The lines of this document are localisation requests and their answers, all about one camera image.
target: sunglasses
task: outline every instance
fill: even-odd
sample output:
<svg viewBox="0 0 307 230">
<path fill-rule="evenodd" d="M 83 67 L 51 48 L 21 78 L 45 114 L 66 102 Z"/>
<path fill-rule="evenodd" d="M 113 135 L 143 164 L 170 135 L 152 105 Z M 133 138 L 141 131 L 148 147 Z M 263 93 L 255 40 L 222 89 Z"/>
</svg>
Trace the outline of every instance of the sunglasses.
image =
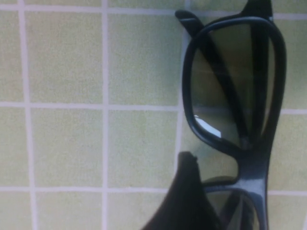
<svg viewBox="0 0 307 230">
<path fill-rule="evenodd" d="M 223 229 L 267 230 L 268 170 L 286 73 L 271 1 L 248 0 L 241 13 L 207 25 L 188 11 L 176 17 L 191 37 L 182 75 L 189 127 L 238 165 L 236 178 L 212 178 L 203 189 Z"/>
</svg>

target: grout line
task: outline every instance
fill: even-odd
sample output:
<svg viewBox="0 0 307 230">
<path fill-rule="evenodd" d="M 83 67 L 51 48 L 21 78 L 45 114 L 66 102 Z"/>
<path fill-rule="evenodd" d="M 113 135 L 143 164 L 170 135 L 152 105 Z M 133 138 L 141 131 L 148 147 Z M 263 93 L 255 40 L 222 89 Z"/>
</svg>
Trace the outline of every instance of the grout line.
<svg viewBox="0 0 307 230">
<path fill-rule="evenodd" d="M 282 109 L 281 114 L 307 114 L 307 109 Z"/>
<path fill-rule="evenodd" d="M 0 192 L 30 192 L 30 187 L 0 187 Z"/>
<path fill-rule="evenodd" d="M 24 10 L 30 12 L 101 13 L 101 7 L 88 6 L 26 5 Z"/>
<path fill-rule="evenodd" d="M 78 104 L 78 103 L 31 103 L 31 108 L 39 109 L 92 109 L 103 110 L 102 104 Z"/>
<path fill-rule="evenodd" d="M 174 160 L 174 174 L 177 172 L 178 166 L 178 154 L 181 149 L 182 138 L 182 122 L 183 122 L 183 103 L 182 103 L 182 70 L 183 61 L 186 53 L 186 49 L 189 44 L 189 34 L 183 28 L 182 32 L 182 44 L 181 44 L 181 57 L 180 57 L 180 84 L 178 89 L 178 115 L 177 115 L 177 129 L 176 129 L 176 143 L 175 143 L 175 160 Z"/>
<path fill-rule="evenodd" d="M 166 194 L 168 189 L 166 188 L 108 188 L 108 193 L 162 193 Z"/>
<path fill-rule="evenodd" d="M 177 106 L 155 106 L 155 105 L 109 105 L 109 110 L 121 110 L 121 111 L 166 111 L 176 112 Z"/>
<path fill-rule="evenodd" d="M 102 192 L 102 230 L 107 230 L 107 185 L 108 185 L 108 120 L 109 120 L 109 79 L 108 79 L 108 0 L 101 0 L 102 6 L 102 78 L 103 78 L 103 140 L 102 140 L 102 162 L 103 162 L 103 192 Z"/>
<path fill-rule="evenodd" d="M 123 187 L 123 188 L 101 188 L 101 187 L 36 187 L 36 192 L 92 192 L 92 193 L 167 193 L 167 188 L 147 187 Z M 31 187 L 0 187 L 0 192 L 31 192 Z M 269 196 L 302 196 L 307 197 L 307 191 L 283 191 L 269 190 Z"/>
<path fill-rule="evenodd" d="M 23 90 L 24 90 L 25 127 L 26 127 L 28 164 L 29 164 L 28 167 L 29 167 L 31 218 L 32 218 L 33 230 L 37 230 L 38 222 L 37 222 L 37 205 L 36 205 L 36 194 L 35 194 L 33 133 L 32 133 L 31 108 L 30 108 L 28 50 L 27 50 L 27 41 L 26 41 L 24 0 L 18 0 L 18 14 L 19 14 L 19 33 L 20 33 L 22 76 L 23 76 Z"/>
<path fill-rule="evenodd" d="M 185 1 L 185 9 L 190 8 L 190 0 Z M 88 6 L 61 6 L 61 5 L 25 5 L 25 11 L 30 12 L 84 12 L 84 13 L 101 13 L 101 7 Z M 18 11 L 17 4 L 0 4 L 0 11 Z M 139 8 L 116 8 L 107 9 L 110 14 L 145 14 L 145 15 L 171 15 L 175 13 L 175 9 L 139 9 Z M 192 11 L 197 16 L 207 17 L 226 17 L 238 14 L 237 11 Z M 307 20 L 307 13 L 275 13 L 274 18 L 277 20 Z"/>
<path fill-rule="evenodd" d="M 84 103 L 29 103 L 29 106 L 31 108 L 42 108 L 42 109 L 90 109 L 90 110 L 104 109 L 104 106 L 102 104 L 84 104 Z M 0 102 L 0 108 L 2 107 L 25 108 L 25 103 Z M 108 105 L 108 110 L 183 112 L 183 107 L 181 104 L 179 104 L 179 106 L 110 104 Z M 282 109 L 281 115 L 307 115 L 307 109 Z"/>
<path fill-rule="evenodd" d="M 175 10 L 162 10 L 162 9 L 139 9 L 139 8 L 108 8 L 107 13 L 110 14 L 133 14 L 133 15 L 172 15 L 174 16 Z"/>
<path fill-rule="evenodd" d="M 103 189 L 99 187 L 37 187 L 36 192 L 59 193 L 59 192 L 91 192 L 102 193 Z"/>
<path fill-rule="evenodd" d="M 278 20 L 307 20 L 306 13 L 275 13 L 273 16 Z"/>
<path fill-rule="evenodd" d="M 307 196 L 307 191 L 283 191 L 283 190 L 269 190 L 270 196 Z"/>
<path fill-rule="evenodd" d="M 303 230 L 307 230 L 307 214 L 306 214 L 306 217 L 305 217 L 305 222 L 304 222 L 304 225 L 303 225 Z"/>
<path fill-rule="evenodd" d="M 11 107 L 11 108 L 24 108 L 24 102 L 0 102 L 0 108 Z"/>
<path fill-rule="evenodd" d="M 0 4 L 0 11 L 18 11 L 18 4 Z"/>
</svg>

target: tiled wall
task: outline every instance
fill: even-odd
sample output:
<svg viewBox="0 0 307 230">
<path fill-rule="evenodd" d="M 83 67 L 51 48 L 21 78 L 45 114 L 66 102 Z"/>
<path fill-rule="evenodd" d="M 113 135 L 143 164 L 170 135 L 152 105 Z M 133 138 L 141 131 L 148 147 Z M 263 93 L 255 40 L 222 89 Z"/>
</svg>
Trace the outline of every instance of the tiled wall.
<svg viewBox="0 0 307 230">
<path fill-rule="evenodd" d="M 0 0 L 0 229 L 137 230 L 180 150 L 199 157 L 203 179 L 235 175 L 183 116 L 188 38 L 174 10 L 217 17 L 245 2 Z M 274 11 L 288 73 L 270 226 L 307 230 L 307 2 L 275 0 Z"/>
</svg>

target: black plastic frame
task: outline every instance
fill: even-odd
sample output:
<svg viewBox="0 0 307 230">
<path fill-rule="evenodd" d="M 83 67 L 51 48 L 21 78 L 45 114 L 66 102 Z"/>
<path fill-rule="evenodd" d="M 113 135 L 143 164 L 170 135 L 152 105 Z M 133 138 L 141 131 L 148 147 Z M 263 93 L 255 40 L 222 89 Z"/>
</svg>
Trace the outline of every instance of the black plastic frame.
<svg viewBox="0 0 307 230">
<path fill-rule="evenodd" d="M 180 14 L 188 14 L 188 12 L 178 11 L 176 16 L 180 18 Z M 187 48 L 182 75 L 183 104 L 191 130 L 200 140 L 233 157 L 238 163 L 236 179 L 203 183 L 204 191 L 208 193 L 234 190 L 246 194 L 255 206 L 261 230 L 269 229 L 267 214 L 268 170 L 272 144 L 282 107 L 286 75 L 286 49 L 283 36 L 271 18 L 272 7 L 269 0 L 250 0 L 240 14 L 225 17 L 204 26 L 200 32 L 195 34 Z M 241 149 L 227 140 L 204 132 L 194 118 L 191 103 L 191 68 L 200 43 L 210 31 L 237 24 L 258 25 L 264 28 L 272 41 L 275 56 L 275 78 L 268 121 L 261 137 L 248 149 Z"/>
</svg>

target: dark tinted lens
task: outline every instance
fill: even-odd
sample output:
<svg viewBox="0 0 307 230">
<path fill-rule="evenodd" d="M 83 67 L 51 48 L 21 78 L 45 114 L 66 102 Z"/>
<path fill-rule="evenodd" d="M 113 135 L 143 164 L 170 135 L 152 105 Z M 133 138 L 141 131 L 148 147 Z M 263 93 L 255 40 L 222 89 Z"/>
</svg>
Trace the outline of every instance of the dark tinted lens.
<svg viewBox="0 0 307 230">
<path fill-rule="evenodd" d="M 207 194 L 225 230 L 259 230 L 259 221 L 251 200 L 239 192 Z"/>
<path fill-rule="evenodd" d="M 249 24 L 211 31 L 199 43 L 191 73 L 198 125 L 243 148 L 263 130 L 274 75 L 270 40 L 264 31 L 254 33 Z"/>
</svg>

